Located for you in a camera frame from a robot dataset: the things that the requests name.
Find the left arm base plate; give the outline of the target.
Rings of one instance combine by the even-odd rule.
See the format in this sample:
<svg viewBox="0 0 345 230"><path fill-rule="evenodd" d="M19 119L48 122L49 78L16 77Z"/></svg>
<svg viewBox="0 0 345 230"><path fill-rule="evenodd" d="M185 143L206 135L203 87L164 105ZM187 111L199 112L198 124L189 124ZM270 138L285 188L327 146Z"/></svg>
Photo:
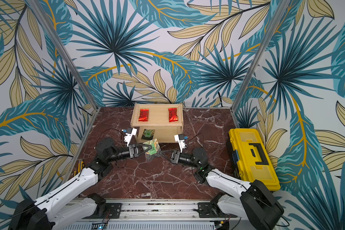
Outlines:
<svg viewBox="0 0 345 230"><path fill-rule="evenodd" d="M95 213L84 219L119 219L121 208L122 203L105 203L98 205Z"/></svg>

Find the aluminium front rail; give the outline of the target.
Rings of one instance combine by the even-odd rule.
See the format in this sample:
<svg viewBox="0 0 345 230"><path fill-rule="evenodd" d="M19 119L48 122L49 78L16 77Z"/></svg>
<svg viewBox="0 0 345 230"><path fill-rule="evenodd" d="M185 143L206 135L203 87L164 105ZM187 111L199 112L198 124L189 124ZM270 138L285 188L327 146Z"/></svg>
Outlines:
<svg viewBox="0 0 345 230"><path fill-rule="evenodd" d="M122 203L120 218L141 221L183 221L200 218L195 211L200 201L183 200L109 200L105 203Z"/></svg>

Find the yellow black utility knife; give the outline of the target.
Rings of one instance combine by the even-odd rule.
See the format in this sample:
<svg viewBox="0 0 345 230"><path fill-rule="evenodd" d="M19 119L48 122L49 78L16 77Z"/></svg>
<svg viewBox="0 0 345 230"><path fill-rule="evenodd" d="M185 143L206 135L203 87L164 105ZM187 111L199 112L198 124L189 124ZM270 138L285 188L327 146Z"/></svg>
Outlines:
<svg viewBox="0 0 345 230"><path fill-rule="evenodd" d="M76 165L75 165L75 171L73 172L73 176L76 176L78 173L82 171L84 168L84 161L83 159L78 159Z"/></svg>

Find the yellow black toolbox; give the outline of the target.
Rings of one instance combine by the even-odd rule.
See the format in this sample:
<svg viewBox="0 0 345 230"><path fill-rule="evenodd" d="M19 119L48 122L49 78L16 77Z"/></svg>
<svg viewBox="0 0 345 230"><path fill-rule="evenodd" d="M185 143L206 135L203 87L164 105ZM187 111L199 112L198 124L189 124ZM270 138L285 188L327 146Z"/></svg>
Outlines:
<svg viewBox="0 0 345 230"><path fill-rule="evenodd" d="M230 129L226 148L235 178L247 182L259 180L271 192L280 189L278 176L256 129Z"/></svg>

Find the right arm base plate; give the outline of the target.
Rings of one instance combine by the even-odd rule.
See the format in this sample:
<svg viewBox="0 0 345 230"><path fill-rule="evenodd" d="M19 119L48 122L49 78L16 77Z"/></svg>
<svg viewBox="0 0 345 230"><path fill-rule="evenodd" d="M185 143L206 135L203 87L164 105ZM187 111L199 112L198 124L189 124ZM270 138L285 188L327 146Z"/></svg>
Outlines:
<svg viewBox="0 0 345 230"><path fill-rule="evenodd" d="M223 213L217 204L212 202L199 202L198 208L195 211L200 218L236 218L236 215Z"/></svg>

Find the light wooden two-tier shelf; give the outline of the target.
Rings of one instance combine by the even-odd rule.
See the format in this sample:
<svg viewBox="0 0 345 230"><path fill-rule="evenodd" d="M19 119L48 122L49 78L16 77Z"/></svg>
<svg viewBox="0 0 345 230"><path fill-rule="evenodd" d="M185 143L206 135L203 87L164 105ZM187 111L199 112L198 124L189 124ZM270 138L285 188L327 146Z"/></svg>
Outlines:
<svg viewBox="0 0 345 230"><path fill-rule="evenodd" d="M169 121L169 108L177 109L177 121ZM146 122L139 121L142 109L148 109L149 111L148 121ZM153 138L157 139L159 143L175 143L174 136L183 133L183 106L181 104L136 104L130 124L132 128L139 130L136 137L138 143L146 141L142 138L145 130L153 130Z"/></svg>

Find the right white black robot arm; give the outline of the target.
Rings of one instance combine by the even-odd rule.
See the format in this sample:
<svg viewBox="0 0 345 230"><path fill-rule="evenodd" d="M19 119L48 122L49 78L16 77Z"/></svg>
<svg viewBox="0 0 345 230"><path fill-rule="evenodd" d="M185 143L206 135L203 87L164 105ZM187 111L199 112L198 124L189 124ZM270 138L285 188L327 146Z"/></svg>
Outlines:
<svg viewBox="0 0 345 230"><path fill-rule="evenodd" d="M196 212L201 218L239 217L248 220L257 230L272 230L284 219L284 209L272 192L259 180L243 181L231 177L209 164L203 148L193 149L191 154L179 150L161 151L160 156L172 164L182 164L196 169L195 179L203 185L219 189L210 202L198 204Z"/></svg>

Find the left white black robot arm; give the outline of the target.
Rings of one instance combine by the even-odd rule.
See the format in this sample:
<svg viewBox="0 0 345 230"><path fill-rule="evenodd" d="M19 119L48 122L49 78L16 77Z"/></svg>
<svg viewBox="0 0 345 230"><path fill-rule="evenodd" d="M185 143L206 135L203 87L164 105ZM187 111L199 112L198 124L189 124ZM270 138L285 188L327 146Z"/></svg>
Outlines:
<svg viewBox="0 0 345 230"><path fill-rule="evenodd" d="M115 145L112 138L99 142L97 155L72 179L36 200L19 203L9 224L10 230L61 230L85 217L100 215L105 200L93 194L68 208L65 206L89 187L100 182L113 169L113 162L132 159L151 150L151 145Z"/></svg>

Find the aluminium corner post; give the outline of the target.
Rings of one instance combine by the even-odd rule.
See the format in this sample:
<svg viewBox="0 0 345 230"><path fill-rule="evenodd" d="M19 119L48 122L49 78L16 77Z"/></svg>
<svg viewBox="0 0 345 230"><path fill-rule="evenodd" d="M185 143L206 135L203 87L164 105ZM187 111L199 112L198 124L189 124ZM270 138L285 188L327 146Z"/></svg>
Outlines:
<svg viewBox="0 0 345 230"><path fill-rule="evenodd" d="M267 31L264 33L263 38L261 40L261 43L258 46L258 49L254 55L253 61L246 73L246 76L244 77L243 81L241 82L241 86L238 90L238 93L236 94L235 100L233 102L233 105L231 107L231 112L234 115L236 109L239 107L239 104L241 102L241 99L243 95L245 94L245 90L248 87L248 84L251 80L251 77L253 76L255 69L260 61L260 58L265 53L265 50L274 35L277 25L280 23L281 18L283 14L285 13L285 10L289 4L289 1L280 1L278 4L278 7L276 11L274 12L273 17L271 18L271 21L269 22L269 26Z"/></svg>
<svg viewBox="0 0 345 230"><path fill-rule="evenodd" d="M55 28L51 25L51 21L48 18L48 16L46 16L46 12L43 9L43 7L41 6L40 2L35 1L35 0L28 0L27 2L29 3L29 6L32 8L32 10L34 11L35 16L37 17L37 19L39 20L39 22L43 26L44 30L48 34L48 36L49 36L50 40L52 41L52 43L54 44L55 48L58 50L59 55L62 57L63 61L65 62L65 64L69 68L71 74L73 75L76 82L78 83L79 88L83 91L87 101L89 102L89 104L92 106L92 108L94 110L98 110L97 103L95 102L93 96L91 95L91 93L87 89L85 82L83 81L79 71L77 70L77 68L76 68L74 62L72 61L69 53L67 52L65 46L63 45L63 43L62 43L60 37L58 36Z"/></svg>

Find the red tea bag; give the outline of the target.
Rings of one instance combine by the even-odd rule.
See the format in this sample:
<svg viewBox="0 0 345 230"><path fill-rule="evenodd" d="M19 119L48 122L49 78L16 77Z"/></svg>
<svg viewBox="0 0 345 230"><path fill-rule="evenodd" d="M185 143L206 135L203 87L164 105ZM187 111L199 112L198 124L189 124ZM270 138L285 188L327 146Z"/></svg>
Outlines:
<svg viewBox="0 0 345 230"><path fill-rule="evenodd" d="M178 122L177 108L169 108L169 122Z"/></svg>
<svg viewBox="0 0 345 230"><path fill-rule="evenodd" d="M140 109L140 115L138 118L139 122L148 122L149 120L149 109Z"/></svg>

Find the left aluminium corner post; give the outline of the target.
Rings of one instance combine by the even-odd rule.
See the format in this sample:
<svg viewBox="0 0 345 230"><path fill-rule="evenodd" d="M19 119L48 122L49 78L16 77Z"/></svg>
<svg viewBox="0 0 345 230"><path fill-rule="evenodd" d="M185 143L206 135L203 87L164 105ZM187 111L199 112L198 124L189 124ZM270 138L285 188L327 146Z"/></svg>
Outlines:
<svg viewBox="0 0 345 230"><path fill-rule="evenodd" d="M48 18L48 16L46 16L46 12L43 9L43 7L41 6L40 2L35 1L35 0L28 0L27 2L29 3L29 6L32 8L32 10L34 11L35 16L37 17L37 19L39 20L39 22L43 26L44 30L48 34L48 36L49 36L50 40L52 41L52 43L54 44L55 48L58 50L59 55L62 57L63 61L65 62L65 64L69 68L71 74L73 75L76 82L78 83L79 88L83 91L87 101L89 102L89 104L92 106L92 108L94 110L98 110L97 103L95 102L93 96L91 95L91 93L87 89L85 82L83 81L79 71L77 70L77 68L76 68L74 62L72 61L69 53L67 52L65 46L63 45L63 43L62 43L60 37L58 36L55 28L51 25L51 21Z"/></svg>

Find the green tea bag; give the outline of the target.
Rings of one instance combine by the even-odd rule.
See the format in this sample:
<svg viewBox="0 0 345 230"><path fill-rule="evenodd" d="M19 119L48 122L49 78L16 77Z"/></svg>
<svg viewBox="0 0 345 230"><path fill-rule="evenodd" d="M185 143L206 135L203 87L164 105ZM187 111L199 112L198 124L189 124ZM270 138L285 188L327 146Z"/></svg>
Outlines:
<svg viewBox="0 0 345 230"><path fill-rule="evenodd" d="M144 129L142 133L142 140L153 140L155 130L154 129Z"/></svg>
<svg viewBox="0 0 345 230"><path fill-rule="evenodd" d="M144 142L144 144L148 144L148 145L152 146L152 150L150 150L149 152L145 153L145 154L147 154L149 156L158 154L160 152L160 150L161 150L160 145L159 145L157 139L146 141L146 142Z"/></svg>

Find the right aluminium corner post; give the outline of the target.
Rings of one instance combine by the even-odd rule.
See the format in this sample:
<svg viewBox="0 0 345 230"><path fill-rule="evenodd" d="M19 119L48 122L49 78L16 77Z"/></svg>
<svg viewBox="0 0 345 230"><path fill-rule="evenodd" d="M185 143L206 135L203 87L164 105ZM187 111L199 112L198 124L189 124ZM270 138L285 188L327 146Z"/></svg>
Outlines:
<svg viewBox="0 0 345 230"><path fill-rule="evenodd" d="M271 18L271 21L269 22L269 26L267 31L264 33L263 38L261 40L261 43L258 46L258 49L254 55L253 61L246 73L246 76L244 77L243 81L241 82L241 86L238 90L238 93L236 94L235 100L233 102L233 105L231 107L231 112L234 115L236 109L239 107L239 104L241 102L241 99L243 95L245 94L245 90L248 87L248 84L251 80L251 77L253 76L255 69L260 61L260 58L265 53L265 50L274 35L277 25L280 23L281 18L283 14L285 13L285 10L289 4L289 1L280 1L278 4L278 7L276 11L274 12L273 17Z"/></svg>

